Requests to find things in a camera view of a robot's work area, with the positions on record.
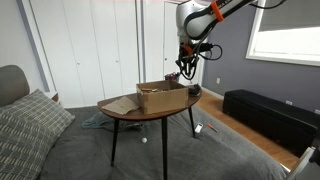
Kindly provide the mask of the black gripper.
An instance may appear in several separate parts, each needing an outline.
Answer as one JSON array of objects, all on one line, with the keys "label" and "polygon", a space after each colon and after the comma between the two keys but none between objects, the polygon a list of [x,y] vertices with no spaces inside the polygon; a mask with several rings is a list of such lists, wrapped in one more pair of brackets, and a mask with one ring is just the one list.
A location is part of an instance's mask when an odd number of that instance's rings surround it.
[{"label": "black gripper", "polygon": [[213,44],[210,43],[181,44],[179,46],[179,55],[175,63],[178,65],[184,78],[188,77],[187,72],[190,72],[189,80],[192,80],[196,74],[197,65],[193,61],[196,53],[210,51],[212,48]]}]

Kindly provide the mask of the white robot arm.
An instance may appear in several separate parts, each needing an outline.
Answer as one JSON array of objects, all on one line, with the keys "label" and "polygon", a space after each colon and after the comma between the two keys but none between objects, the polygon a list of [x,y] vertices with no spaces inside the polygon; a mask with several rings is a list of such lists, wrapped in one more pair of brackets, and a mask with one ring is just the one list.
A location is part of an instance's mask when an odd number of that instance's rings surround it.
[{"label": "white robot arm", "polygon": [[201,52],[210,51],[213,45],[204,43],[213,28],[227,16],[256,0],[187,0],[177,5],[176,27],[179,55],[176,64],[180,73],[192,80]]}]

